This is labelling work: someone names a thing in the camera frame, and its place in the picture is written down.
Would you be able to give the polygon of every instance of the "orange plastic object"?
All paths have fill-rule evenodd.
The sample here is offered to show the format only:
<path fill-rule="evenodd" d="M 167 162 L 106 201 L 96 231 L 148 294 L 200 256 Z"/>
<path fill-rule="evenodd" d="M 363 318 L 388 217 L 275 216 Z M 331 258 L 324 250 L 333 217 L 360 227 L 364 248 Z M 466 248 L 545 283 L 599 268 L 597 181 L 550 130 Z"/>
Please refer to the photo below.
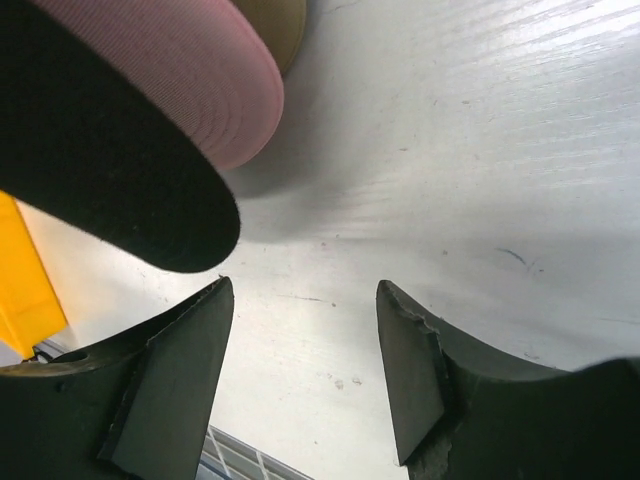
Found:
<path fill-rule="evenodd" d="M 0 192 L 0 340 L 23 358 L 67 322 L 15 200 Z"/>

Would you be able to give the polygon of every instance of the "pink roll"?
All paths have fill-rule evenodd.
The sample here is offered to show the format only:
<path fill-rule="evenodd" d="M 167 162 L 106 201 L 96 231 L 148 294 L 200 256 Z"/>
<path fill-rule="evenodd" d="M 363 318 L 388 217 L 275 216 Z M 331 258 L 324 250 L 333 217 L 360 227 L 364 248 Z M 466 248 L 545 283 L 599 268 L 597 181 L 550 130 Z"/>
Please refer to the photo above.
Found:
<path fill-rule="evenodd" d="M 249 161 L 273 135 L 282 79 L 229 0 L 30 1 L 135 85 L 215 167 Z"/>

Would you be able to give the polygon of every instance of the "white table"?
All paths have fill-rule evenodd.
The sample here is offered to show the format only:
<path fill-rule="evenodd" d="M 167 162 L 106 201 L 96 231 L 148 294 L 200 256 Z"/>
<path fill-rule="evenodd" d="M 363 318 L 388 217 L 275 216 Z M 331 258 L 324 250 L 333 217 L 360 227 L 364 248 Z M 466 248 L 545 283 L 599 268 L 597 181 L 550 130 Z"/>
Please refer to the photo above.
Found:
<path fill-rule="evenodd" d="M 228 175 L 214 271 L 158 271 L 26 209 L 68 346 L 218 274 L 236 316 L 212 423 L 317 479 L 402 479 L 374 296 L 388 278 L 492 345 L 640 354 L 635 1 L 312 1 L 272 142 Z"/>

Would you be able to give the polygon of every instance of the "pink ribbed roll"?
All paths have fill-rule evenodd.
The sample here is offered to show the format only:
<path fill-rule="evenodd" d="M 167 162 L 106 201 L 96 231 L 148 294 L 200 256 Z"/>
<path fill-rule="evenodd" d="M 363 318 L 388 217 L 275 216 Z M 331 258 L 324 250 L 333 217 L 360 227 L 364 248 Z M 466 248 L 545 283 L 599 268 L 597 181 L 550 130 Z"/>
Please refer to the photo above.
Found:
<path fill-rule="evenodd" d="M 123 74 L 214 166 L 247 162 L 273 135 L 282 79 L 229 0 L 30 1 Z"/>

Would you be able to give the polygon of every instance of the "yellow object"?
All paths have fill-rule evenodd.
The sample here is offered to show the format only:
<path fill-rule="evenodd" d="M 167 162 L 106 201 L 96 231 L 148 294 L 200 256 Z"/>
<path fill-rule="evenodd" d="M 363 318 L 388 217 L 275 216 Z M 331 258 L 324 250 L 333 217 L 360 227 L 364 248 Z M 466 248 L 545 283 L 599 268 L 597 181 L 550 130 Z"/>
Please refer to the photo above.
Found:
<path fill-rule="evenodd" d="M 13 198 L 0 192 L 0 340 L 22 355 L 67 322 Z"/>

